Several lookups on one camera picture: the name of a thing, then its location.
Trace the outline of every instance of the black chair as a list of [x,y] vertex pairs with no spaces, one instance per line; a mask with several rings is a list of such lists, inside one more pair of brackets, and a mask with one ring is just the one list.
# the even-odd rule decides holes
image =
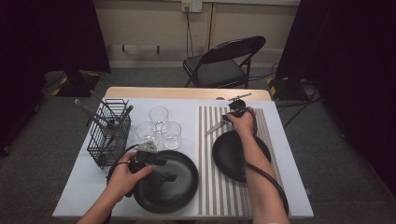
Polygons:
[[[232,88],[245,84],[247,89],[251,58],[264,44],[265,38],[256,35],[217,45],[204,55],[184,60],[183,68],[189,76],[185,87],[192,82],[199,88]],[[243,61],[238,64],[234,59]]]

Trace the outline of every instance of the table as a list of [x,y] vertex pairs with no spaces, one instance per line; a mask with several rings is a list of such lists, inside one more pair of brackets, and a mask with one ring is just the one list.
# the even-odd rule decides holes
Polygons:
[[[204,131],[198,131],[197,120],[200,120],[197,109],[205,109],[210,106],[226,107],[228,101],[213,100],[219,96],[224,98],[233,98],[236,95],[252,95],[245,98],[247,105],[259,109],[265,115],[265,122],[261,121],[261,126],[265,123],[267,128],[266,139],[264,142],[270,144],[273,158],[275,161],[275,170],[279,182],[283,186],[290,204],[290,218],[312,217],[313,211],[307,199],[303,182],[298,173],[294,158],[292,157],[289,143],[283,131],[279,115],[277,114],[274,102],[267,91],[254,90],[211,90],[211,89],[185,89],[185,88],[110,88],[105,98],[123,98],[129,100],[134,105],[131,112],[132,127],[141,121],[145,121],[150,108],[155,105],[164,105],[169,109],[169,119],[177,120],[182,125],[182,145],[178,151],[189,156],[197,165],[201,159],[197,144],[200,141]],[[93,161],[86,150],[89,142],[89,136],[81,147],[73,171],[64,188],[64,192],[58,205],[53,213],[54,217],[63,219],[78,219],[91,207],[97,197],[106,186],[106,174],[108,168],[101,170]],[[136,141],[136,136],[131,131],[128,138],[128,145]],[[206,184],[202,177],[201,184]],[[246,190],[244,186],[236,186],[235,190]],[[173,214],[157,215],[152,214],[141,208],[133,198],[124,198],[113,209],[112,218],[126,220],[144,220],[144,219],[246,219],[250,218],[251,212],[246,209],[236,207],[232,210],[224,208],[220,212],[220,205],[213,205],[208,195],[213,194],[212,190],[204,191],[199,188],[194,199],[189,205],[182,210]],[[214,195],[214,199],[219,199],[219,195]]]

